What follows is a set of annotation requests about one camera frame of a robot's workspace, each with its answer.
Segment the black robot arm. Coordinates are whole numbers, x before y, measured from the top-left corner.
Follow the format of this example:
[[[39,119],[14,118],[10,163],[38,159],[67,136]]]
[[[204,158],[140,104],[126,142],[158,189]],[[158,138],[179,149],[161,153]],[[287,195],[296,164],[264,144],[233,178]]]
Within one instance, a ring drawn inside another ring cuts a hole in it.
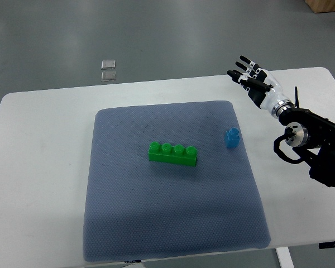
[[[274,152],[290,164],[305,162],[310,178],[335,187],[335,123],[296,103],[281,100],[272,115],[285,126],[284,134],[274,141]]]

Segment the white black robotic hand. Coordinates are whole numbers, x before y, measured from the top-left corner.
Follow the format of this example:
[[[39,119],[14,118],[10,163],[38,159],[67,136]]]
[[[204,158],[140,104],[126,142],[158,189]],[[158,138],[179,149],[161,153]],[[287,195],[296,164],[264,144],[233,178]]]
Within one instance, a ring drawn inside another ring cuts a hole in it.
[[[285,110],[294,107],[292,101],[283,94],[280,83],[268,70],[245,56],[240,56],[240,59],[241,62],[236,62],[239,70],[229,70],[227,75],[247,92],[259,109],[278,118]]]

